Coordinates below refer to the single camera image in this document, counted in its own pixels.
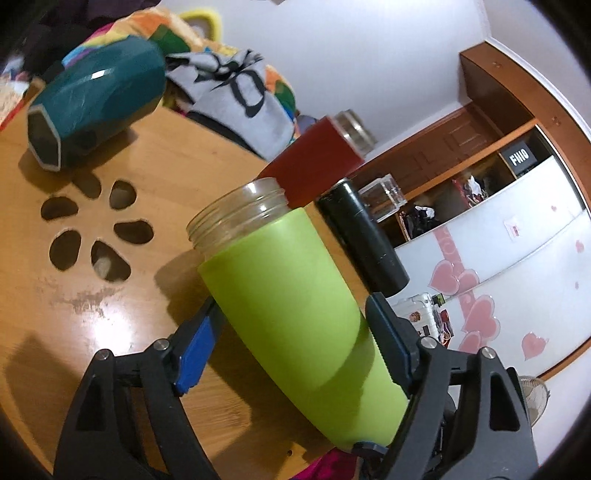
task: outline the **black sign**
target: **black sign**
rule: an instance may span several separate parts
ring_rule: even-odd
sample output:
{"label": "black sign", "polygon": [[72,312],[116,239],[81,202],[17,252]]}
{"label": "black sign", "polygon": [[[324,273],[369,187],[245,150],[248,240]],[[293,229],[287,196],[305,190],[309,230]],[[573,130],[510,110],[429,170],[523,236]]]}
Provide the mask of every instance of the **black sign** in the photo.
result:
{"label": "black sign", "polygon": [[510,147],[501,150],[501,155],[503,155],[515,175],[519,175],[538,161],[523,141],[516,142]]}

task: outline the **red bottle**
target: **red bottle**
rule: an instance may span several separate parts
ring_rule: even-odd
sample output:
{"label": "red bottle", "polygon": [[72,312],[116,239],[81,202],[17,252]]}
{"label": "red bottle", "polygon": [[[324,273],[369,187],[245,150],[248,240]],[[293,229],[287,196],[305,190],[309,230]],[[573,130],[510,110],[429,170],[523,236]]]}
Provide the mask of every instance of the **red bottle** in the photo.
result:
{"label": "red bottle", "polygon": [[375,146],[351,110],[325,116],[269,163],[257,177],[275,177],[289,207],[303,207],[353,170]]}

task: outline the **green bottle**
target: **green bottle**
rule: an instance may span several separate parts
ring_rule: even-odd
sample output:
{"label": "green bottle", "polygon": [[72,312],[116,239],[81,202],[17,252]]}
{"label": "green bottle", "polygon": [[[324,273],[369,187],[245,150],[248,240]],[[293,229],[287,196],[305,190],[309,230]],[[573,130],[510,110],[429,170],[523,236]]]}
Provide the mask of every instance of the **green bottle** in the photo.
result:
{"label": "green bottle", "polygon": [[213,298],[294,405],[342,449],[390,444],[406,396],[306,211],[289,210],[275,179],[259,179],[187,231]]}

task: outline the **flower-shaped cutout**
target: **flower-shaped cutout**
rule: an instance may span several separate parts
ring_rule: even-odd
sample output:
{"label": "flower-shaped cutout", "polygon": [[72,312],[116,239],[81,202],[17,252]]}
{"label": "flower-shaped cutout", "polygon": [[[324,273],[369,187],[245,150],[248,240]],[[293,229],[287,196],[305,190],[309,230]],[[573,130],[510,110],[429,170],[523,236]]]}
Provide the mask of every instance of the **flower-shaped cutout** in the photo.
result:
{"label": "flower-shaped cutout", "polygon": [[[100,180],[92,173],[80,171],[74,175],[72,183],[88,199],[100,198],[102,187]],[[109,207],[122,211],[137,200],[137,192],[131,183],[125,180],[114,182],[109,194]],[[79,207],[67,196],[59,195],[48,198],[41,206],[41,218],[46,222],[78,215]],[[134,245],[147,244],[154,237],[151,225],[145,220],[117,222],[113,225],[115,235],[124,242]],[[82,236],[75,229],[66,229],[54,238],[49,249],[51,263],[60,271],[73,267],[79,256]],[[90,250],[90,262],[97,275],[109,282],[125,281],[131,275],[131,266],[102,240],[95,239]]]}

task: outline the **gray towel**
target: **gray towel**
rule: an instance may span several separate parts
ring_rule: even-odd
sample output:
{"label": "gray towel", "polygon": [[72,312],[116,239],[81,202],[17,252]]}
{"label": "gray towel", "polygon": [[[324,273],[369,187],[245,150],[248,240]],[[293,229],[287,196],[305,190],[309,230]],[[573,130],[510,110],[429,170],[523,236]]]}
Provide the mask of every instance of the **gray towel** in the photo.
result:
{"label": "gray towel", "polygon": [[258,53],[171,54],[166,75],[193,102],[188,113],[204,115],[230,129],[265,160],[273,160],[289,145],[293,122],[266,89],[265,63]]}

